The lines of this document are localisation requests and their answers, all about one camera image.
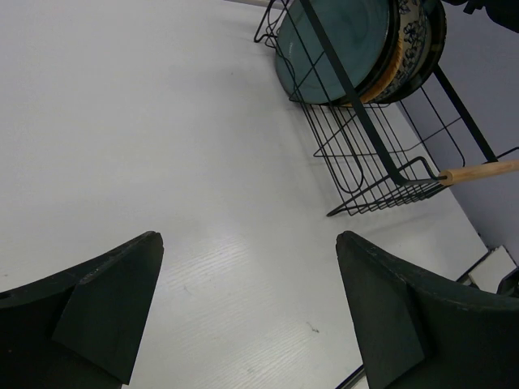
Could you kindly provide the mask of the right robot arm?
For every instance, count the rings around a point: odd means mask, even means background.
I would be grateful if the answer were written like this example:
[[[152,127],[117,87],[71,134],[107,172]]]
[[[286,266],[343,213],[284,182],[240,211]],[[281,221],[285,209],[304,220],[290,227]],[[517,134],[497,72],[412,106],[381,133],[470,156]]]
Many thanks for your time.
[[[467,15],[485,10],[487,16],[495,24],[519,33],[518,0],[443,0],[443,2],[453,6],[463,6],[463,12]]]

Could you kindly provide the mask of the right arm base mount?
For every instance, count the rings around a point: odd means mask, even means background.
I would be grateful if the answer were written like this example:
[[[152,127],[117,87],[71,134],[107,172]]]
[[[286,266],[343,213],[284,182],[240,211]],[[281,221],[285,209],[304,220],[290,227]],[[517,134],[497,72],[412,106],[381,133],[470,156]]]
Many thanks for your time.
[[[517,264],[504,246],[491,248],[469,267],[457,282],[484,292],[497,294],[506,276],[517,269]]]

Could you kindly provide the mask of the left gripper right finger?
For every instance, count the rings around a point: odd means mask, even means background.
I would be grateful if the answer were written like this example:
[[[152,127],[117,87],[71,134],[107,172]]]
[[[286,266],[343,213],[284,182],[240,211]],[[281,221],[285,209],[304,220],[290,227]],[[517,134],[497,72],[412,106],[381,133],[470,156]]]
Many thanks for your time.
[[[337,260],[371,388],[516,388],[518,298],[400,259],[351,231]]]

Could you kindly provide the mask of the blue floral plate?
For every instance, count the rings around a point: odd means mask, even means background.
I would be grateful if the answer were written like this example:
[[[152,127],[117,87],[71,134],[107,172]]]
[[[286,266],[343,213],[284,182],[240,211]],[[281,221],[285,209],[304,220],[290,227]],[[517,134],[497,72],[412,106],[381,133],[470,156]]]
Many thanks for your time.
[[[376,103],[383,103],[396,93],[414,73],[427,38],[427,17],[421,1],[400,0],[399,37],[402,39],[402,61],[395,77],[386,89],[377,96]]]

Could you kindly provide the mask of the black wire dish rack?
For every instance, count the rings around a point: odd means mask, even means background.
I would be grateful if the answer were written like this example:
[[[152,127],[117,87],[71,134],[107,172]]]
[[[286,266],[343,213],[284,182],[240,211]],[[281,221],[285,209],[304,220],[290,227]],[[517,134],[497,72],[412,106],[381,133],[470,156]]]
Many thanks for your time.
[[[516,172],[508,152],[496,154],[439,63],[435,78],[482,152],[480,165],[440,169],[418,133],[404,100],[360,101],[337,53],[340,1],[271,1],[255,41],[272,48],[274,68],[290,102],[304,114],[341,202],[335,214],[350,215],[416,203],[462,182]]]

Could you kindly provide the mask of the woven bamboo plate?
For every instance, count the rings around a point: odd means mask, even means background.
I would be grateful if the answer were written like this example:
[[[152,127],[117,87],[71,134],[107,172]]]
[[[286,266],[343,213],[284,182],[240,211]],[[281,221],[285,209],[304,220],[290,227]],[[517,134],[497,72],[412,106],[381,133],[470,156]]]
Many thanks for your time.
[[[400,69],[403,58],[403,38],[398,37],[394,53],[390,62],[376,83],[366,91],[361,97],[362,103],[368,103],[380,95],[394,80],[398,70]]]

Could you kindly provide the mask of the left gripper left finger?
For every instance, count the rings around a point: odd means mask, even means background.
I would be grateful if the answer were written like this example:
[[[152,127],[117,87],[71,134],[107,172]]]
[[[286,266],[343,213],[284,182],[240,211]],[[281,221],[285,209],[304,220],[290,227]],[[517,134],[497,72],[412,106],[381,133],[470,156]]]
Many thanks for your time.
[[[161,270],[149,231],[1,293],[3,388],[121,388],[131,381]]]

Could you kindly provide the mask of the striped rim beige plate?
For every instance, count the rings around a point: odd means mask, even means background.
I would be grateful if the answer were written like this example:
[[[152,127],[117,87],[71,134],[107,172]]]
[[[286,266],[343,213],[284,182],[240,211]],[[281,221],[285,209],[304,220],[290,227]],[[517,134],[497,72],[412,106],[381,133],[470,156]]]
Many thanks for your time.
[[[423,50],[417,71],[407,79],[392,95],[381,104],[391,104],[403,100],[417,91],[429,79],[444,51],[447,36],[447,19],[441,1],[425,1],[427,22],[431,33],[430,44]]]

